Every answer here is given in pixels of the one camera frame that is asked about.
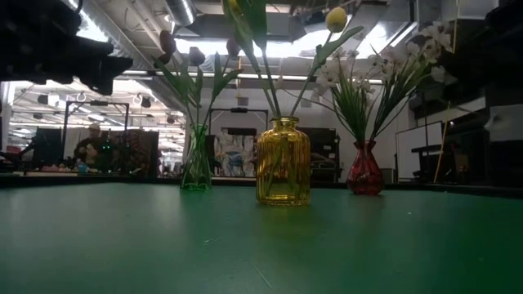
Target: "green glass vase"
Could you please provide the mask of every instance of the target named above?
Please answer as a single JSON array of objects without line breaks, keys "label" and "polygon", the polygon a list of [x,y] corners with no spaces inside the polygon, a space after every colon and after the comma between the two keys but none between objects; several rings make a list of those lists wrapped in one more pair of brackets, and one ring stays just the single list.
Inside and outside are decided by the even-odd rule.
[{"label": "green glass vase", "polygon": [[207,126],[192,127],[190,133],[190,149],[181,176],[181,188],[192,191],[211,189],[211,166],[205,146],[205,131]]}]

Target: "table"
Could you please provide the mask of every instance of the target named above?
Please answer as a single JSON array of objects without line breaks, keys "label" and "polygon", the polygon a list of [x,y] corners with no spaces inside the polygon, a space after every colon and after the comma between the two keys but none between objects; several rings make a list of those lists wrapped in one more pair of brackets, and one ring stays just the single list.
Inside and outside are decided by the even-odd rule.
[{"label": "table", "polygon": [[0,189],[0,293],[521,293],[523,202],[252,187]]}]

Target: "green table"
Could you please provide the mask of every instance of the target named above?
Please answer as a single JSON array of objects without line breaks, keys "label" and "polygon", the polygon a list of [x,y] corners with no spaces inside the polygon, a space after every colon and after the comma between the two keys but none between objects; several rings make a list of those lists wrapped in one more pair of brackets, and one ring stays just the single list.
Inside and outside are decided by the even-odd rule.
[{"label": "green table", "polygon": [[0,293],[522,293],[523,202],[427,191],[0,190]]}]

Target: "glass vase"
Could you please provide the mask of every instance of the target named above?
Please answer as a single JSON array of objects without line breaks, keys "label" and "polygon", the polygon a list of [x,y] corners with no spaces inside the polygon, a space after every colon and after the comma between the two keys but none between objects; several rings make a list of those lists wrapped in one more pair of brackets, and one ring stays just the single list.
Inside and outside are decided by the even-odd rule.
[{"label": "glass vase", "polygon": [[355,142],[358,154],[346,182],[356,195],[378,195],[383,190],[383,174],[373,156],[375,141]]},{"label": "glass vase", "polygon": [[211,166],[205,145],[207,126],[192,127],[190,133],[190,149],[186,165],[181,176],[181,188],[193,191],[211,189]]},{"label": "glass vase", "polygon": [[257,139],[256,198],[267,205],[299,206],[311,198],[311,143],[297,118],[271,120]]}]

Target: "white board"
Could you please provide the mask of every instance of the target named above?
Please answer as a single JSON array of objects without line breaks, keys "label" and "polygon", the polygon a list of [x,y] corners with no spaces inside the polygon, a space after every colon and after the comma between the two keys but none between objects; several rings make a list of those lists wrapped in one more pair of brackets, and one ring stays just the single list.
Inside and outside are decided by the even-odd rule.
[{"label": "white board", "polygon": [[[441,144],[441,122],[427,125],[428,145]],[[413,172],[419,171],[419,154],[412,153],[413,148],[423,147],[425,140],[425,126],[416,127],[408,131],[396,133],[396,149],[398,151],[398,179],[413,179]]]}]

